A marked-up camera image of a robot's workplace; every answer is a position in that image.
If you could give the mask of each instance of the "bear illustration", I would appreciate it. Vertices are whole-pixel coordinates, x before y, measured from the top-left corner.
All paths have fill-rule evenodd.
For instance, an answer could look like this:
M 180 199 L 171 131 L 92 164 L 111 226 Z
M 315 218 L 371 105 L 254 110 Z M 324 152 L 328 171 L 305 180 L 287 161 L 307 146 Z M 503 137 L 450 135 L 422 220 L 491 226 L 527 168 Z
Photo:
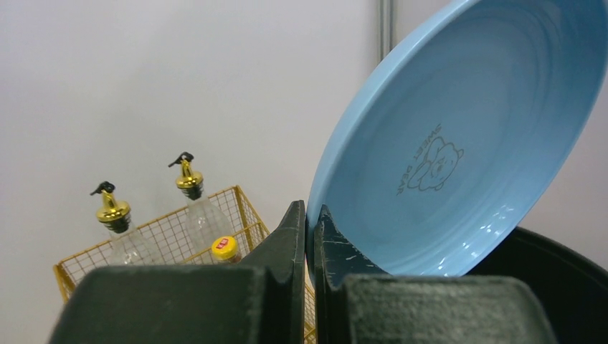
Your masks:
M 418 158 L 419 165 L 407 187 L 420 191 L 440 190 L 464 154 L 464 150 L 457 150 L 453 143 L 446 143 L 442 137 L 435 138 L 429 144 L 427 152 Z

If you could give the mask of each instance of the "gold bottle cap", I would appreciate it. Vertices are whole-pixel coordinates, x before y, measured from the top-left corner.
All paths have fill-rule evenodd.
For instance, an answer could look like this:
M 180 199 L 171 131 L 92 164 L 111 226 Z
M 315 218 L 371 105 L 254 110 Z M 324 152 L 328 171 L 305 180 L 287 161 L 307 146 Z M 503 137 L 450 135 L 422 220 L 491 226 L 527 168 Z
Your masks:
M 95 194 L 101 195 L 103 206 L 97 210 L 97 220 L 103 224 L 124 219 L 131 211 L 129 203 L 114 199 L 112 192 L 114 192 L 115 188 L 114 184 L 104 181 L 91 193 L 91 196 Z
M 190 167 L 190 162 L 194 159 L 194 156 L 188 152 L 180 154 L 179 158 L 173 163 L 169 164 L 169 167 L 173 165 L 181 164 L 181 176 L 177 177 L 175 184 L 179 189 L 194 188 L 203 182 L 203 174 L 198 171 L 193 171 Z

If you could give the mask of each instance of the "red label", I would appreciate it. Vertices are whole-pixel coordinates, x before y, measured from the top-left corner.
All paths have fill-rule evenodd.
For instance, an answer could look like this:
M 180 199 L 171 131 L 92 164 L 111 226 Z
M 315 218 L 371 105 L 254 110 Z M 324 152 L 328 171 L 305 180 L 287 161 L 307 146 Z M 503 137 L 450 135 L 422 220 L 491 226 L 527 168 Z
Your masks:
M 224 246 L 228 245 L 228 238 L 223 238 L 219 244 L 217 246 L 215 246 L 216 249 L 223 249 Z

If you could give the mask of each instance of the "gold wire basket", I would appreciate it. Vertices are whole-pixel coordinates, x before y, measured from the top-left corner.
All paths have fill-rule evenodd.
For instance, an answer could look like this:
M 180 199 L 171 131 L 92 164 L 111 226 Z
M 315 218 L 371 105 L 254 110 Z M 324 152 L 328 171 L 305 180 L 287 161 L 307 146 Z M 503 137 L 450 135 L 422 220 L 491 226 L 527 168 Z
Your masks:
M 233 186 L 209 197 L 232 223 L 234 238 L 244 256 L 251 252 L 269 231 L 255 211 L 240 186 Z M 174 264 L 213 264 L 217 261 L 211 249 L 196 252 L 186 234 L 186 207 L 142 224 L 142 235 L 155 243 L 165 262 Z M 67 302 L 76 285 L 92 269 L 108 265 L 112 253 L 110 240 L 101 242 L 84 251 L 62 259 L 53 266 L 63 301 Z M 304 343 L 315 342 L 315 296 L 312 288 L 305 285 Z

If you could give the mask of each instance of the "bottle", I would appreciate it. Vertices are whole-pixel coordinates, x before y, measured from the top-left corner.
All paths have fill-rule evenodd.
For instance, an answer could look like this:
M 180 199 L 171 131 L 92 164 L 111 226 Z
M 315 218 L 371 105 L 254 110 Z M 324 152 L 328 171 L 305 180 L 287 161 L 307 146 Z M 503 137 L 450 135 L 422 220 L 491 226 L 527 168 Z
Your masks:
M 114 185 L 104 181 L 91 196 L 100 194 L 103 206 L 97 211 L 97 219 L 110 230 L 112 240 L 111 265 L 159 265 L 164 264 L 163 256 L 156 245 L 141 235 L 131 225 L 131 208 L 127 202 L 114 199 Z
M 183 152 L 177 160 L 169 165 L 180 164 L 181 176 L 175 183 L 184 195 L 188 204 L 186 231 L 197 252 L 208 249 L 215 239 L 234 233 L 230 220 L 222 211 L 211 203 L 203 187 L 203 175 L 192 171 L 190 162 L 194 157 Z
M 241 261 L 239 244 L 233 236 L 223 236 L 218 238 L 211 245 L 213 256 L 221 263 L 238 263 Z

